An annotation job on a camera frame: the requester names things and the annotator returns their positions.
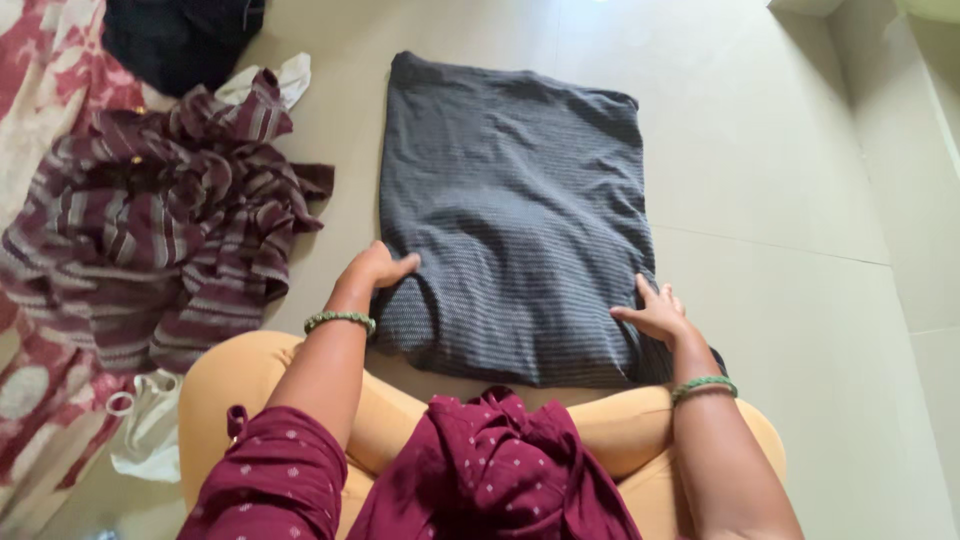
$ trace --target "sleeve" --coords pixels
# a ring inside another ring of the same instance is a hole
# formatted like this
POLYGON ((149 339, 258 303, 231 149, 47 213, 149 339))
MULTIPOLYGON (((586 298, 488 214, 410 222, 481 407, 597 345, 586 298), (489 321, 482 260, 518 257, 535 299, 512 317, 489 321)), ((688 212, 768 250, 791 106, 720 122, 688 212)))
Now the sleeve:
POLYGON ((346 479, 344 452, 320 423, 265 409, 210 472, 178 539, 333 540, 346 479))

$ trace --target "orange pants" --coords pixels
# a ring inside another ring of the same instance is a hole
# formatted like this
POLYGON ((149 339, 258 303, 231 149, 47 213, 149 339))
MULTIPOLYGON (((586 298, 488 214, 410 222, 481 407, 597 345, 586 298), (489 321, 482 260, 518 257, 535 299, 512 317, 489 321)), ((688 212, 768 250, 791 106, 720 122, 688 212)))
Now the orange pants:
MULTIPOLYGON (((243 405, 253 417, 263 409, 293 359, 301 339, 253 331, 203 355, 180 392, 180 472, 187 508, 229 446, 227 408, 243 405)), ((737 400, 780 481, 786 468, 773 426, 737 400)), ((406 444, 426 404, 364 372, 360 406, 347 446, 348 477, 338 538, 347 535, 376 479, 406 444)), ((617 487, 646 540, 693 538, 693 526, 671 443, 670 393, 647 386, 569 408, 584 445, 617 487)))

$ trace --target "tiled floor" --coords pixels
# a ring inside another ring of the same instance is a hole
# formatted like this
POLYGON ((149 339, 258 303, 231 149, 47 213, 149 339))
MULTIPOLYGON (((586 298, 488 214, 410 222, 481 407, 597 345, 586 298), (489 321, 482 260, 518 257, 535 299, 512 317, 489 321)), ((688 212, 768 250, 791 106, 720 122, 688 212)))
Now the tiled floor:
MULTIPOLYGON (((924 396, 826 27, 768 12, 764 0, 284 0, 244 62, 313 56, 313 84, 279 143, 293 160, 337 166, 322 218, 302 238, 293 290, 267 328, 300 332, 340 270, 377 231, 384 89, 393 54, 535 69, 624 90, 640 103, 659 278, 723 352, 743 397, 780 431, 788 492, 809 538, 955 538, 924 396)), ((372 369, 418 395, 482 384, 372 369)), ((528 392, 571 401, 589 393, 528 392)), ((79 493, 121 485, 100 470, 79 493)), ((111 504, 69 503, 45 535, 111 504)), ((131 513, 129 538, 172 535, 131 513)))

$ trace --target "black cloth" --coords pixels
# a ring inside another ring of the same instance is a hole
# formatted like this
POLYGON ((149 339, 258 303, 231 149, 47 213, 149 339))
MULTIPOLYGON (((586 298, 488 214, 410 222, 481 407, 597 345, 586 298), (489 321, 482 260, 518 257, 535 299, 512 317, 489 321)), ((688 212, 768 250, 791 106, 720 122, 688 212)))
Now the black cloth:
POLYGON ((215 91, 263 26, 266 0, 107 0, 104 49, 160 92, 215 91))
POLYGON ((535 386, 672 378, 611 318, 654 282, 636 101, 530 71, 394 58, 380 227, 420 270, 374 303, 372 345, 415 367, 535 386))

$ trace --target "bracelet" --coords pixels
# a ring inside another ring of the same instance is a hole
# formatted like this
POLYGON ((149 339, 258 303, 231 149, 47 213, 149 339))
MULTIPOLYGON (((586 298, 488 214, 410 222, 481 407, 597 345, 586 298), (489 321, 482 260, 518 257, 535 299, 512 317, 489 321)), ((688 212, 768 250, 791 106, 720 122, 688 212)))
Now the bracelet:
POLYGON ((341 313, 339 311, 322 311, 316 315, 310 315, 307 317, 306 321, 303 321, 303 332, 310 333, 313 331, 313 329, 317 328, 326 321, 337 320, 353 321, 355 323, 364 325, 367 327, 367 337, 372 336, 376 331, 376 322, 363 313, 357 313, 356 311, 351 311, 349 313, 341 313))
POLYGON ((677 386, 676 388, 673 389, 673 393, 670 394, 670 401, 673 404, 673 406, 677 406, 677 403, 679 403, 680 400, 685 398, 687 394, 690 393, 690 390, 696 388, 697 386, 703 386, 704 384, 713 384, 716 382, 722 382, 726 384, 730 388, 730 393, 733 394, 734 397, 736 397, 737 395, 736 386, 733 384, 733 382, 730 380, 729 377, 711 376, 711 377, 698 377, 688 382, 687 384, 681 384, 680 386, 677 386))

